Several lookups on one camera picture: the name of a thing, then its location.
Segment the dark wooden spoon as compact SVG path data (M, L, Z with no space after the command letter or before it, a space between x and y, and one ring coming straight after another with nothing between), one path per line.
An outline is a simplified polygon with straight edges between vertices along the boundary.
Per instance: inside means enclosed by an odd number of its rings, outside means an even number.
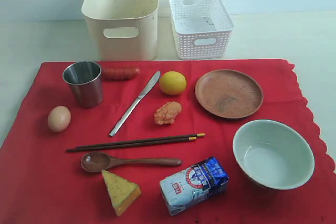
M106 170L126 164L180 166L182 165L182 160L171 157L126 159L113 157L103 152L90 152L81 158L80 164L81 167L89 173L99 173L101 170Z

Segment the brown egg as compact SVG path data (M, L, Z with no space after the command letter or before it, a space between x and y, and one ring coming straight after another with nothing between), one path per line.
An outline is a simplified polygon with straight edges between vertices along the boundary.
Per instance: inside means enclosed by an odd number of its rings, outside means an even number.
M53 132L61 132L68 127L70 120L70 110L65 106L57 106L49 113L48 126Z

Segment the yellow lemon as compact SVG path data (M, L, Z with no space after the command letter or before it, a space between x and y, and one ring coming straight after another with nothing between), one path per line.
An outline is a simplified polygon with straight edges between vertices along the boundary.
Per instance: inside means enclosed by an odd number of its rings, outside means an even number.
M176 71L168 71L159 79L160 90L167 95L179 95L187 86L183 74Z

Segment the stainless steel table knife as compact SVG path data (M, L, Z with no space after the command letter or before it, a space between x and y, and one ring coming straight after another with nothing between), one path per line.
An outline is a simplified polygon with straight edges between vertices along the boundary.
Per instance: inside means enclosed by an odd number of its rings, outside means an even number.
M116 123L114 128L109 133L110 137L113 137L116 135L118 130L121 128L121 126L124 124L126 119L130 116L132 111L135 109L135 107L140 103L140 101L153 89L153 87L158 82L159 78L161 76L161 72L157 71L151 79L148 81L146 86L143 88L143 90L140 92L140 94L137 96L137 98L133 101L133 103L130 105L130 107L125 111L121 119Z

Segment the stainless steel cup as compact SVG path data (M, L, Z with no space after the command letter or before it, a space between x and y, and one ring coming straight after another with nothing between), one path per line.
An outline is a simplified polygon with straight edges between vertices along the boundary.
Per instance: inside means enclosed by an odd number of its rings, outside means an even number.
M82 108L94 108L103 100L101 66L94 61L80 61L69 65L62 73Z

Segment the yellow cheese wedge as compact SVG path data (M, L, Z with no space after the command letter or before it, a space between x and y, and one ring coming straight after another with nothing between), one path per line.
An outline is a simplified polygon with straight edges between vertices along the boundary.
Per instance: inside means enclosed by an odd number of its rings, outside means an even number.
M115 214L121 216L141 195L139 185L107 170L101 171Z

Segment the pale green ceramic bowl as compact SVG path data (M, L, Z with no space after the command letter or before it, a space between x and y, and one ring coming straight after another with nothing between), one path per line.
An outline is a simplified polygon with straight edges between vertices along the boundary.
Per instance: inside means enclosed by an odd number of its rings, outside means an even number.
M270 189L296 189L312 177L315 161L308 142L291 127L253 120L233 137L233 154L253 182Z

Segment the blue white milk carton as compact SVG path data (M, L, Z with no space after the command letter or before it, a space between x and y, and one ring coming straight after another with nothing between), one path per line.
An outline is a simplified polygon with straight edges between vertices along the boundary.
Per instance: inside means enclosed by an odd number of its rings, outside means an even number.
M211 156L160 181L160 190L171 216L227 189L229 176Z

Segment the white perforated plastic basket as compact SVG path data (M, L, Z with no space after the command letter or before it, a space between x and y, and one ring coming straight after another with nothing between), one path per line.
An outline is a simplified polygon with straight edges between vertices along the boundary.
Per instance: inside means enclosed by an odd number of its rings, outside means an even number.
M169 0L177 56L181 60L221 58L234 24L222 0Z

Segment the orange fried chicken piece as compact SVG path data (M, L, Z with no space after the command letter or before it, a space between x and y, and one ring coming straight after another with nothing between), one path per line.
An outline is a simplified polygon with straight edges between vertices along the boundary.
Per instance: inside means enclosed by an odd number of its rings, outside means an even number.
M178 102L167 102L156 110L154 114L154 123L157 125L173 124L181 111L182 106Z

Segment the cream plastic storage bin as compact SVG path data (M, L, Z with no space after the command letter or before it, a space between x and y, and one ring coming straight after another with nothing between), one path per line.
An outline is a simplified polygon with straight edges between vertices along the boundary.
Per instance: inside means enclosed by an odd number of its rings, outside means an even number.
M104 61L152 60L159 0L84 0L81 11Z

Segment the brown wooden plate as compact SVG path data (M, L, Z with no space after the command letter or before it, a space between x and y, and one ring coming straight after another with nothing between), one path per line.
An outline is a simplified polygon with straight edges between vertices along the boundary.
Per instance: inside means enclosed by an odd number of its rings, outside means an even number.
M209 113L225 119L241 119L261 107L261 86L249 75L230 69L218 69L201 76L195 85L199 104Z

